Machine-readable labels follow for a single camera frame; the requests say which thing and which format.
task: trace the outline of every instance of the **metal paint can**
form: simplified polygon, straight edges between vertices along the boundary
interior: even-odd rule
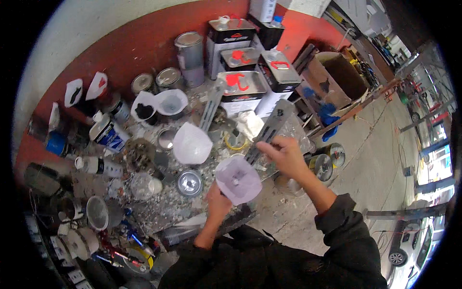
[[[332,165],[334,168],[342,166],[345,163],[345,149],[341,144],[337,142],[333,142],[328,146],[316,150],[314,154],[328,155],[332,160]]]
[[[178,47],[178,64],[186,84],[190,88],[204,83],[204,55],[202,36],[195,32],[186,32],[175,39]]]
[[[156,77],[156,83],[161,92],[169,89],[186,91],[184,78],[181,76],[181,72],[173,67],[162,70]]]
[[[112,103],[103,108],[103,113],[110,113],[117,123],[124,124],[130,117],[130,108],[121,98],[120,93],[115,92],[112,96]]]
[[[178,63],[181,70],[190,70],[198,66],[204,66],[202,36],[195,32],[186,32],[175,39],[178,47]]]
[[[180,194],[185,197],[195,197],[202,192],[202,178],[197,171],[183,171],[176,179],[176,185]]]
[[[132,91],[135,95],[138,95],[141,91],[152,92],[154,84],[154,77],[149,73],[142,73],[135,77],[132,81]]]
[[[65,136],[57,131],[51,131],[45,142],[45,149],[64,158],[72,150],[72,146]]]
[[[330,179],[330,177],[332,177],[334,167],[332,166],[332,160],[328,155],[319,154],[310,157],[306,161],[310,170],[321,181],[326,182]]]

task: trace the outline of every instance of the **car wheel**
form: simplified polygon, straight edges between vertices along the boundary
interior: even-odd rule
[[[416,122],[420,119],[420,115],[417,113],[417,112],[413,112],[412,115],[411,115],[411,120],[412,122]]]
[[[401,267],[407,262],[407,254],[403,250],[398,249],[388,255],[388,260],[393,266]]]

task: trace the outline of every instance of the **metal bucket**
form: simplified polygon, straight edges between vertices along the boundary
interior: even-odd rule
[[[204,83],[204,56],[202,36],[195,32],[186,32],[175,39],[178,47],[178,64],[187,86],[194,88]]]

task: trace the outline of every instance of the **car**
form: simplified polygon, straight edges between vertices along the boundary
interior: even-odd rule
[[[415,221],[398,221],[388,254],[390,263],[395,267],[393,282],[398,285],[407,282],[405,288],[412,287],[427,260],[432,238],[430,218],[419,220],[418,226]]]

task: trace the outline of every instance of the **label on tin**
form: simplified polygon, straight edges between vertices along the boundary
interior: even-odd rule
[[[111,110],[111,114],[114,116],[115,120],[118,123],[124,123],[128,120],[130,116],[130,109],[128,105],[122,99],[116,104],[113,110]]]
[[[186,69],[186,66],[184,64],[184,56],[178,54],[177,58],[178,58],[178,64],[180,65],[180,68]]]
[[[97,174],[102,174],[104,172],[104,160],[98,159],[98,169],[96,170]]]
[[[115,153],[119,153],[123,150],[129,138],[126,132],[120,130],[117,126],[114,126],[114,123],[110,122],[95,139],[95,142],[106,146]]]

